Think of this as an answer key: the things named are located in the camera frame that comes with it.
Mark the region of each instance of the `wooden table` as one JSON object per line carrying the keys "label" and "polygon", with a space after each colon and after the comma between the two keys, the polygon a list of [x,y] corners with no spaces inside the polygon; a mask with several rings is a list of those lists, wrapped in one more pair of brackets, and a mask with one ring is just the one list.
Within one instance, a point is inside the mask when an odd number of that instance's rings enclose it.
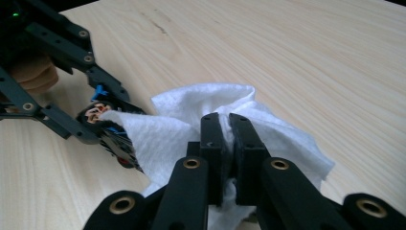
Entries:
{"label": "wooden table", "polygon": [[[101,0],[63,14],[91,31],[98,64],[148,113],[149,98],[174,87],[252,84],[259,102],[336,162],[325,196],[364,192],[406,214],[406,8]],[[93,91],[82,73],[59,74],[37,100],[76,116]],[[102,147],[65,141],[39,122],[2,121],[0,130],[0,229],[80,229],[106,196],[148,183]]]}

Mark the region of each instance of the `wood grain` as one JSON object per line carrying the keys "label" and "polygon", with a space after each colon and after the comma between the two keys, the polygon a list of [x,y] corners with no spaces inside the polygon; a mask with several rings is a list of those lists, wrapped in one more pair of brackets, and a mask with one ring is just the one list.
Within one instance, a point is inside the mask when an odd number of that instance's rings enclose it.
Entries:
{"label": "wood grain", "polygon": [[[252,84],[336,162],[322,192],[379,196],[406,214],[406,10],[384,1],[101,0],[64,13],[132,102],[198,82]],[[82,73],[38,98],[73,116]],[[0,122],[0,229],[80,229],[102,199],[147,179],[101,147],[33,121]],[[258,229],[244,224],[239,229]]]}

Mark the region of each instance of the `black metal bracket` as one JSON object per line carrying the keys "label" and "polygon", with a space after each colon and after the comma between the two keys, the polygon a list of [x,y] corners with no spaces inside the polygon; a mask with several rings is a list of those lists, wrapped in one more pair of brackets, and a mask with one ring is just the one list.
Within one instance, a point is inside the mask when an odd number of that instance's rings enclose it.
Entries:
{"label": "black metal bracket", "polygon": [[[55,11],[93,1],[53,3],[52,8],[39,0],[1,1],[0,96],[5,100],[0,101],[0,120],[37,120],[62,138],[73,135],[84,144],[101,144],[117,156],[122,166],[141,170],[124,129],[109,122],[89,122],[86,114],[101,107],[100,104],[123,112],[145,112],[130,104],[128,93],[121,83],[97,65],[90,33]],[[85,108],[77,119],[55,104],[42,107],[9,75],[7,68],[12,62],[21,54],[31,51],[47,54],[56,67],[70,74],[73,73],[72,68],[80,70],[85,73],[89,85],[97,90],[94,103]]]}
{"label": "black metal bracket", "polygon": [[[406,229],[406,218],[372,195],[348,195],[343,205],[323,197],[293,162],[269,154],[249,119],[229,118],[235,135],[232,170],[226,170],[229,153],[218,114],[206,115],[200,142],[188,144],[188,156],[177,161],[166,187],[148,197],[109,196],[84,229],[207,229],[207,206],[221,205],[229,177],[237,179],[236,203],[257,207],[261,229]],[[134,205],[122,202],[128,196],[136,199]]]}

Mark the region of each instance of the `paper towel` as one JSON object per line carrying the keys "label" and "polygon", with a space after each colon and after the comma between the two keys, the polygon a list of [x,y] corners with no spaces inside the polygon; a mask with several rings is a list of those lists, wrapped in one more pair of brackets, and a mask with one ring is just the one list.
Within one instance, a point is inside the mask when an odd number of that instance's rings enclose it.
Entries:
{"label": "paper towel", "polygon": [[[136,150],[140,166],[151,184],[143,191],[148,196],[165,186],[176,161],[186,155],[190,141],[200,141],[200,119],[217,112],[229,152],[234,136],[229,125],[230,113],[247,117],[272,156],[294,162],[313,185],[320,189],[333,162],[323,156],[313,138],[275,117],[255,101],[255,88],[230,83],[202,83],[170,90],[152,98],[157,116],[107,111],[101,115],[126,130]],[[210,207],[209,229],[235,229],[254,207],[235,205],[236,189],[227,182],[220,208]]]}

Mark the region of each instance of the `white tissue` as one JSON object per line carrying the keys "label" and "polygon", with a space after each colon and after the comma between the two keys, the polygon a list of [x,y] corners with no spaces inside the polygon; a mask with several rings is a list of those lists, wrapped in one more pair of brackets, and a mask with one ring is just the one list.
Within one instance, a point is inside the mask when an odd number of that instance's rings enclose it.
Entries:
{"label": "white tissue", "polygon": [[[157,116],[107,111],[102,119],[111,120],[126,130],[136,150],[140,166],[151,184],[143,191],[148,196],[169,181],[176,161],[186,155],[190,141],[200,141],[200,119],[217,112],[227,147],[234,136],[228,115],[240,114],[253,123],[260,139],[272,156],[294,162],[313,185],[320,189],[333,163],[323,156],[313,138],[275,117],[263,104],[255,101],[250,85],[203,83],[170,90],[152,98]],[[228,181],[221,208],[210,207],[209,229],[235,229],[254,207],[235,205],[236,190]]]}

